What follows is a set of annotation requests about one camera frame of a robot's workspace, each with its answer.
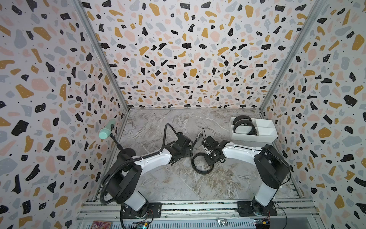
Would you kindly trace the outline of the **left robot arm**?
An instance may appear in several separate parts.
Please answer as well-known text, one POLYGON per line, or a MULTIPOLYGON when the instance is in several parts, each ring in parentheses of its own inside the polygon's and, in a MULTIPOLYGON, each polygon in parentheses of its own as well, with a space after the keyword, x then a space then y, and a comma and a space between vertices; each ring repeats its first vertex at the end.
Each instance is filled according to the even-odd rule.
POLYGON ((140 176, 161 166, 172 166, 180 159, 189 157, 192 148, 193 142, 178 133, 176 141, 154 153, 132 156, 132 149, 122 150, 103 178, 100 202, 104 205, 111 202, 124 204, 138 213, 147 211, 148 200, 136 190, 140 176))

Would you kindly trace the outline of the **black microphone stand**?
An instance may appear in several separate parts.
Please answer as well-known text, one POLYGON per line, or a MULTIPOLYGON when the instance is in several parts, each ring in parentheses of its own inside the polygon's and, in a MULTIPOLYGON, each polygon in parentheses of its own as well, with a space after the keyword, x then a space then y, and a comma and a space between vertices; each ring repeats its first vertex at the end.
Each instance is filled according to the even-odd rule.
POLYGON ((114 165, 114 163, 117 162, 120 153, 122 153, 123 155, 126 154, 128 157, 134 157, 134 156, 136 156, 136 152, 133 149, 131 149, 131 148, 123 148, 123 146, 116 140, 116 137, 115 137, 115 135, 112 132, 113 129, 114 129, 114 125, 111 125, 110 138, 116 144, 117 150, 116 150, 116 158, 113 161, 113 164, 112 165, 114 165))

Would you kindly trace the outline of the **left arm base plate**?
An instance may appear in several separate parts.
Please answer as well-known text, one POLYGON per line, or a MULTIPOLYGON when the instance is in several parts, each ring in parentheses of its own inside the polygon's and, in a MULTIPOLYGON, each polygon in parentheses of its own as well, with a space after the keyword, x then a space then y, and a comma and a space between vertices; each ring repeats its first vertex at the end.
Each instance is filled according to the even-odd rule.
POLYGON ((132 207, 123 204, 120 217, 123 219, 159 219, 162 213, 161 202, 147 202, 141 209, 134 210, 132 207))

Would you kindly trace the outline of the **crumpled foil wrapper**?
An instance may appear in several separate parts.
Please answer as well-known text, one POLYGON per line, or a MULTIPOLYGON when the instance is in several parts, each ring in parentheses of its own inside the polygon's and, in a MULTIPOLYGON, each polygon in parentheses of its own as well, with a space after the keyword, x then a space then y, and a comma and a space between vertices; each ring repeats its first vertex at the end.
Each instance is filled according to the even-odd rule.
POLYGON ((227 227, 228 226, 228 220, 225 218, 216 218, 216 222, 219 226, 227 227))

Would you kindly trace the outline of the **green foam microphone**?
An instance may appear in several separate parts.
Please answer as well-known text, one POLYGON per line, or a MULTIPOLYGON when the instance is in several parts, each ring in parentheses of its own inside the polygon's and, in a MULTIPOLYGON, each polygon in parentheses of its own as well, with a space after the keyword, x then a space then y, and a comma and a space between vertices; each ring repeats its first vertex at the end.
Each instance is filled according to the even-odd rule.
POLYGON ((114 129, 116 124, 115 119, 111 119, 107 125, 99 132, 98 136, 100 139, 105 140, 107 139, 111 134, 112 130, 114 129))

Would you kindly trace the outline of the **white divided storage box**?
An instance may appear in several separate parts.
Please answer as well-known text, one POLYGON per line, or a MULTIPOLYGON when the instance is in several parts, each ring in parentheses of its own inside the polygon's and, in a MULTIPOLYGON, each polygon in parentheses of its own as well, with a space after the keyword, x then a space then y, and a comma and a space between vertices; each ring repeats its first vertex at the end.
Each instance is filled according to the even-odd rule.
POLYGON ((232 140, 238 141, 253 141, 253 142, 263 142, 263 143, 272 143, 277 137, 277 131, 273 121, 266 119, 257 119, 252 118, 253 124, 257 130, 257 135, 243 135, 243 134, 234 134, 232 122, 235 117, 230 118, 230 137, 232 140))

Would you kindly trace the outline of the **long black belt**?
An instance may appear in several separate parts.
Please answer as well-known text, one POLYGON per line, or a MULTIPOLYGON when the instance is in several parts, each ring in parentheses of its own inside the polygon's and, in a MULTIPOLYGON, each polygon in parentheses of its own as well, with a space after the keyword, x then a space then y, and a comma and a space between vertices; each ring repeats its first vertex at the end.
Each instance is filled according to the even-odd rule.
POLYGON ((248 119, 242 119, 235 122, 233 126, 233 133, 243 135, 257 135, 257 130, 253 122, 248 119))
POLYGON ((209 163, 210 155, 206 152, 195 152, 198 148, 198 143, 202 137, 199 135, 195 138, 190 149, 190 162, 192 169, 200 175, 208 175, 213 169, 214 165, 209 163))

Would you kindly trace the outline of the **aluminium rail frame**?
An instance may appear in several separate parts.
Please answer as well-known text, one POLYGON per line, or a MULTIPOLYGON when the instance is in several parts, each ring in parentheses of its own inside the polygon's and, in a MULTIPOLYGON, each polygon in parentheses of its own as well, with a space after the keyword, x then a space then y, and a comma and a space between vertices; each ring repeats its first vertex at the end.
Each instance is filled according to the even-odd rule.
POLYGON ((274 200, 277 216, 240 217, 238 201, 248 200, 187 200, 156 201, 162 203, 159 219, 123 219, 121 206, 116 203, 101 205, 84 203, 76 219, 76 229, 90 229, 94 221, 112 222, 111 229, 323 229, 313 202, 308 198, 274 200), (219 226, 216 218, 228 220, 228 226, 219 226))

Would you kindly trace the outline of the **pink printed card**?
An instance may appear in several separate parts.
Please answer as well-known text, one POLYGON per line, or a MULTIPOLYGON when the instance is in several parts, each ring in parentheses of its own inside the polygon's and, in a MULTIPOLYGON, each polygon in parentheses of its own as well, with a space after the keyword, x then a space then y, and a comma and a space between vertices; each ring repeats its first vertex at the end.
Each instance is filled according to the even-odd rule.
POLYGON ((107 221, 94 221, 90 227, 90 229, 110 229, 112 226, 112 222, 107 221))

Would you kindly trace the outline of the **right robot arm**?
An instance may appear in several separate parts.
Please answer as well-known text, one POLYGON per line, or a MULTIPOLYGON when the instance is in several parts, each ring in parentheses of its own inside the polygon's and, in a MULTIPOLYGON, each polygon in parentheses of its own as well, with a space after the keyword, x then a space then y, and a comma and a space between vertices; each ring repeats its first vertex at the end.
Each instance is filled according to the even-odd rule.
POLYGON ((211 136, 202 141, 206 151, 205 160, 209 165, 235 159, 255 165, 262 179, 259 191, 254 197, 254 204, 268 206, 280 186, 286 183, 285 178, 290 174, 290 166, 277 150, 269 144, 263 147, 247 147, 223 140, 218 142, 211 136))

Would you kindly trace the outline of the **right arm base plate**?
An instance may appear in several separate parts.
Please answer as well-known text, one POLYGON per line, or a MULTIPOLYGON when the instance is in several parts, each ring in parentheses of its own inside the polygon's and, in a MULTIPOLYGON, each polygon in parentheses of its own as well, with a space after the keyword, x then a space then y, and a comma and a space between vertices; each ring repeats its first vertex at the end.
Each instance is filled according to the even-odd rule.
POLYGON ((254 217, 254 216, 277 216, 274 202, 271 200, 267 206, 261 205, 253 198, 252 201, 238 201, 237 210, 240 217, 254 217))

